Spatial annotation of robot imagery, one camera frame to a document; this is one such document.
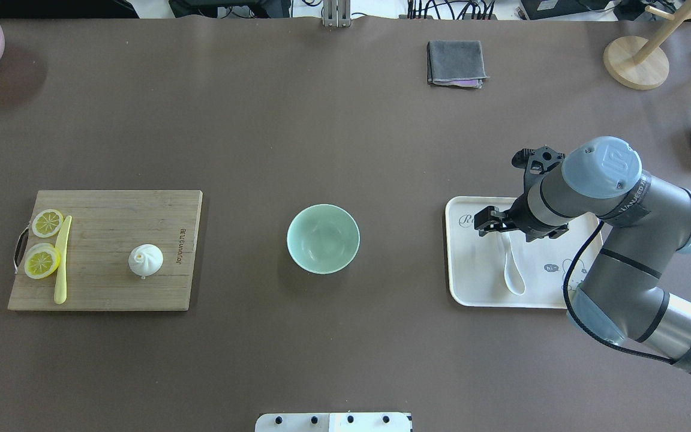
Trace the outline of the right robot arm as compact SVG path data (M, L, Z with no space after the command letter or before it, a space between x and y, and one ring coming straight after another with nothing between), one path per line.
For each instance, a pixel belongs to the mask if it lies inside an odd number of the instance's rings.
M584 281L569 279L584 252L570 261L562 292L571 322L596 342L626 355L663 362L691 375L691 302L658 286L675 254L691 254L691 191L651 175L641 157L612 136L568 153L523 149L524 191L510 208L483 208L474 228L524 233L527 241L559 238L573 219L593 214L609 231Z

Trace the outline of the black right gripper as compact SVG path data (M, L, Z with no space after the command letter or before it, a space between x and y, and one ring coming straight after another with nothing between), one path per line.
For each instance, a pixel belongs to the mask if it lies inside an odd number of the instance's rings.
M550 225L535 216L526 200L516 200L505 212L494 206L483 208L474 215L473 226L479 233L520 230L527 242L541 238L559 238L569 230L567 223Z

